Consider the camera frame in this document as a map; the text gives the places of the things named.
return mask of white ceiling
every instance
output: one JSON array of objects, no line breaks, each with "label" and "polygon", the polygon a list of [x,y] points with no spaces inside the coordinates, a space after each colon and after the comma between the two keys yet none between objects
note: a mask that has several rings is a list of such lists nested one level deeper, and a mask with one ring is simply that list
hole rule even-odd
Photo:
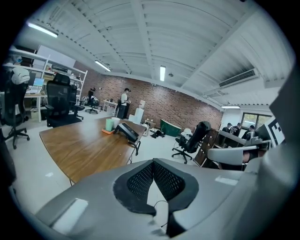
[{"label": "white ceiling", "polygon": [[[250,0],[56,0],[30,21],[52,28],[58,38],[37,37],[28,29],[20,38],[98,72],[160,84],[217,107],[270,104],[295,62],[280,28]],[[96,65],[97,59],[112,71]],[[161,65],[165,82],[159,80]],[[253,68],[260,83],[244,93],[206,96]]]}]

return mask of green cup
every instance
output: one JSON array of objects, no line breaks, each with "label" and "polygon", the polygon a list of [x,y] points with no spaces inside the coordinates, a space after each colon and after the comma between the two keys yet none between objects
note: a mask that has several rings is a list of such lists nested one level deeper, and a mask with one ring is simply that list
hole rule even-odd
[{"label": "green cup", "polygon": [[113,120],[112,119],[106,119],[106,125],[105,125],[105,130],[106,131],[111,131],[113,129]]}]

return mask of orange tray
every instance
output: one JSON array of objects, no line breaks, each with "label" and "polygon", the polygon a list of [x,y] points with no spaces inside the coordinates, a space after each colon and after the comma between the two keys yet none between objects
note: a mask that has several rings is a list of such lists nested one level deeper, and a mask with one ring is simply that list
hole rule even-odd
[{"label": "orange tray", "polygon": [[106,131],[105,128],[101,129],[102,132],[107,133],[107,134],[112,134],[114,132],[114,129],[111,131]]}]

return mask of window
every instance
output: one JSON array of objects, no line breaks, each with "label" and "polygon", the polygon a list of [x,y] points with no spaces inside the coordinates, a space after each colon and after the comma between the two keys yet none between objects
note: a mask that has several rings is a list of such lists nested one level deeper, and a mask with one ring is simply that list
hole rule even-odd
[{"label": "window", "polygon": [[248,130],[251,125],[253,125],[255,129],[258,129],[270,118],[271,116],[268,115],[244,113],[242,118],[242,129]]}]

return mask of white shirt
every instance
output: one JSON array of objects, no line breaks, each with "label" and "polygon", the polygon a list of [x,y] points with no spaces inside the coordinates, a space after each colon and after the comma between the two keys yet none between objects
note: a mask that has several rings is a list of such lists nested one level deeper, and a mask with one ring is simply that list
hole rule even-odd
[{"label": "white shirt", "polygon": [[121,105],[127,106],[127,103],[125,103],[125,101],[127,101],[127,94],[123,93],[121,96]]}]

